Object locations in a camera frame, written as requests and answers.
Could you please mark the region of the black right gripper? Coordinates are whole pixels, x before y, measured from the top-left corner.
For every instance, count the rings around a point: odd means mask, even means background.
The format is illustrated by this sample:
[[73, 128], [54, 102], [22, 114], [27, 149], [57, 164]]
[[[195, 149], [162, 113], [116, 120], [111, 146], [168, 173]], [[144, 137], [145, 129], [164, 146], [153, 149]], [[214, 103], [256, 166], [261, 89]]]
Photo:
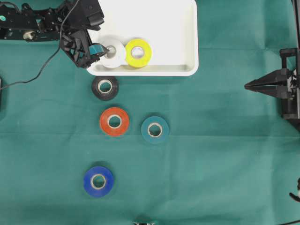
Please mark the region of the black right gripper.
[[[281, 100], [282, 118], [300, 130], [300, 49], [281, 49], [282, 69], [275, 70], [244, 85], [246, 90], [260, 92]], [[296, 68], [287, 68], [287, 58], [296, 58]]]

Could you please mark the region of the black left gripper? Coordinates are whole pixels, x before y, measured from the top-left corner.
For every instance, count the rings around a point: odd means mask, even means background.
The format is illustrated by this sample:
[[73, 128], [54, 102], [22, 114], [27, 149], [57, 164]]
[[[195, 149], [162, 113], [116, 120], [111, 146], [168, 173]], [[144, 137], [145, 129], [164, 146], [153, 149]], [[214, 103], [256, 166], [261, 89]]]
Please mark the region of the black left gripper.
[[74, 32], [63, 32], [60, 38], [60, 48], [78, 68], [89, 68], [98, 62], [100, 55], [109, 53], [102, 44], [93, 44], [86, 29]]

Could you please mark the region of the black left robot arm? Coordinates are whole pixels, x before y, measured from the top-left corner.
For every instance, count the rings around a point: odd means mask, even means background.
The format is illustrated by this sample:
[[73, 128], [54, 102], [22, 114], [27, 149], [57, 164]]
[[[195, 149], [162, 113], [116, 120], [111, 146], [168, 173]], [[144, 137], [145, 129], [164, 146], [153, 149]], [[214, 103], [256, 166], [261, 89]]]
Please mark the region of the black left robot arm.
[[27, 42], [59, 41], [61, 49], [79, 68], [89, 68], [109, 50], [94, 43], [90, 30], [99, 31], [104, 14], [97, 0], [65, 0], [57, 8], [34, 10], [0, 3], [0, 38]]

